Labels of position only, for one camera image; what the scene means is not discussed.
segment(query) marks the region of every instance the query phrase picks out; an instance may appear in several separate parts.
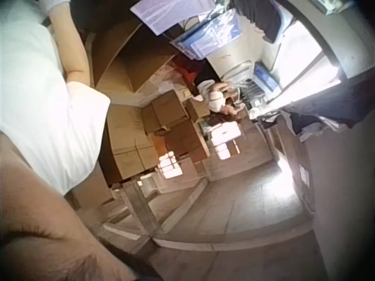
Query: white shirt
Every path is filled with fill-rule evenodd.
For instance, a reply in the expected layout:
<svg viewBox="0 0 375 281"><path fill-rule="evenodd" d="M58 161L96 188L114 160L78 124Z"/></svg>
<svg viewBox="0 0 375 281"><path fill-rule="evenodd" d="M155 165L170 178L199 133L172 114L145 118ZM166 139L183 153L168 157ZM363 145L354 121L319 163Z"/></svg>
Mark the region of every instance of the white shirt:
<svg viewBox="0 0 375 281"><path fill-rule="evenodd" d="M110 100L84 84L66 84L44 26L5 23L0 40L0 130L64 195L94 169Z"/></svg>
<svg viewBox="0 0 375 281"><path fill-rule="evenodd" d="M225 106L224 94L220 91L210 92L210 87L215 84L214 80L206 80L201 82L197 89L200 93L197 97L193 97L197 101L206 101L209 105L209 110L212 112L220 112L221 108Z"/></svg>

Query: bright window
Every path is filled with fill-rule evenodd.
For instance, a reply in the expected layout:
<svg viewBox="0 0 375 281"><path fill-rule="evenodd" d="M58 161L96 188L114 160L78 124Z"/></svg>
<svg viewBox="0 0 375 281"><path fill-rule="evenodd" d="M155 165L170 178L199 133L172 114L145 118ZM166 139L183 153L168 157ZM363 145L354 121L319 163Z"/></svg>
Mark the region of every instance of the bright window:
<svg viewBox="0 0 375 281"><path fill-rule="evenodd" d="M222 143L221 145L217 145L215 147L216 152L217 152L217 154L218 154L218 156L219 156L219 158L221 160L225 160L225 159L230 158L230 156L233 156L233 155L236 155L236 154L240 154L240 150L239 150L239 148L238 148L238 146L236 144L236 141L233 140L232 142L233 142L234 147L236 149L236 151L235 152L233 151L232 153L229 151L228 146L227 146L226 143Z"/></svg>
<svg viewBox="0 0 375 281"><path fill-rule="evenodd" d="M160 163L158 167L160 168L166 179L171 179L182 174L182 169L179 163L177 163L176 156L173 151L160 157L159 160Z"/></svg>
<svg viewBox="0 0 375 281"><path fill-rule="evenodd" d="M211 131L214 146L221 145L241 135L237 122L226 122Z"/></svg>

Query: window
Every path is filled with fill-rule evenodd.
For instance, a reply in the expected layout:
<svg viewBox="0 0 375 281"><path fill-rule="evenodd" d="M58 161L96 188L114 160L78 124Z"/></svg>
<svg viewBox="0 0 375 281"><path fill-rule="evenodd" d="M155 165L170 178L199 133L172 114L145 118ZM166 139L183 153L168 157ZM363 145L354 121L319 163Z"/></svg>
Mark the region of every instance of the window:
<svg viewBox="0 0 375 281"><path fill-rule="evenodd" d="M233 155L240 154L240 150L235 140L232 140L228 144L222 143L221 145L217 145L215 146L215 149L221 160L225 160Z"/></svg>
<svg viewBox="0 0 375 281"><path fill-rule="evenodd" d="M221 145L241 135L237 122L227 122L220 124L211 131L212 143L214 146Z"/></svg>
<svg viewBox="0 0 375 281"><path fill-rule="evenodd" d="M182 169L179 163L177 163L176 156L173 151L160 157L159 160L160 163L158 167L160 168L166 179L171 179L182 174Z"/></svg>

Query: paper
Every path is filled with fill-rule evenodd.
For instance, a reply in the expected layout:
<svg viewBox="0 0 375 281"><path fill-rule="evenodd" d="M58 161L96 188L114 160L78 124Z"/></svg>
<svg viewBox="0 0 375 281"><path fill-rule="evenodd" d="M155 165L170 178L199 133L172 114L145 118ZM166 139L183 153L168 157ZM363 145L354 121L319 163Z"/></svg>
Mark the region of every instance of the paper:
<svg viewBox="0 0 375 281"><path fill-rule="evenodd" d="M142 0L130 10L156 35L215 8L214 0Z"/></svg>

